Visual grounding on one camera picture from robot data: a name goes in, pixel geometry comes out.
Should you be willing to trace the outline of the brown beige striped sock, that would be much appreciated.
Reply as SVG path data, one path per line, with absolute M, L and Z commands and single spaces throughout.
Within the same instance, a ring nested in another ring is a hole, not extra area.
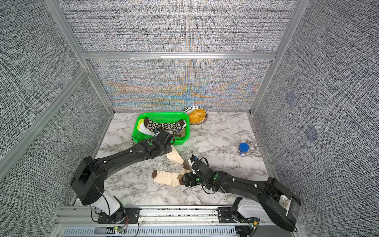
M 190 170 L 190 166 L 183 160 L 183 158 L 180 156 L 178 151 L 175 149 L 175 147 L 171 146 L 171 152 L 166 154 L 166 157 L 172 162 L 181 164 L 184 166 L 185 170 Z
M 182 178 L 187 173 L 190 173 L 190 170 L 186 170 L 184 168 L 179 173 L 154 170 L 152 173 L 152 177 L 155 183 L 168 185 L 174 188 L 180 185 L 184 185 L 184 181 L 182 180 Z

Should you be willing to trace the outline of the brown checkered argyle sock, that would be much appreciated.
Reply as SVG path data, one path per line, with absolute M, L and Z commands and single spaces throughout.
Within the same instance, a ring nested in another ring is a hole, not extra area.
M 176 139 L 184 139 L 186 137 L 186 129 L 183 128 L 182 130 L 176 132 L 173 134 L 173 136 L 176 138 Z

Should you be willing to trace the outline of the white sock blue yellow patches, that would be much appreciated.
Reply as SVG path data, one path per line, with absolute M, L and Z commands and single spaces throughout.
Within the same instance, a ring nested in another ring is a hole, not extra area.
M 154 136 L 155 134 L 151 132 L 149 129 L 146 128 L 145 126 L 145 120 L 142 118 L 138 121 L 137 123 L 137 130 L 143 134 L 149 135 L 149 136 Z

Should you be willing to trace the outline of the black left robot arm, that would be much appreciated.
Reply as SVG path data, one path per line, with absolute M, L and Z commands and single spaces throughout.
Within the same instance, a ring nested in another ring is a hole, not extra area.
M 83 205 L 92 205 L 103 196 L 106 179 L 135 163 L 172 152 L 174 143 L 175 137 L 161 130 L 157 136 L 141 140 L 122 152 L 98 159 L 86 157 L 77 167 L 70 185 Z

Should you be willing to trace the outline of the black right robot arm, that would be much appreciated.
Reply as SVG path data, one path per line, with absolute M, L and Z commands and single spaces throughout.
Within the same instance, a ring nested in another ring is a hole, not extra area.
M 258 203 L 275 225 L 289 232 L 297 232 L 296 223 L 300 212 L 301 200 L 275 178 L 266 181 L 252 181 L 237 178 L 223 171 L 213 171 L 206 158 L 192 156 L 189 159 L 191 172 L 183 175 L 181 180 L 186 187 L 200 185 L 208 195 L 220 192 L 235 194 L 237 198 L 230 209 L 230 216 L 235 222 L 254 218 L 248 201 Z

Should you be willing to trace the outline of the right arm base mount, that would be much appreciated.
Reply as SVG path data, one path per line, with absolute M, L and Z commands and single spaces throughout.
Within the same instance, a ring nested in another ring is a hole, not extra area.
M 263 207 L 256 201 L 236 198 L 232 206 L 218 207 L 216 215 L 220 223 L 254 223 L 269 219 Z

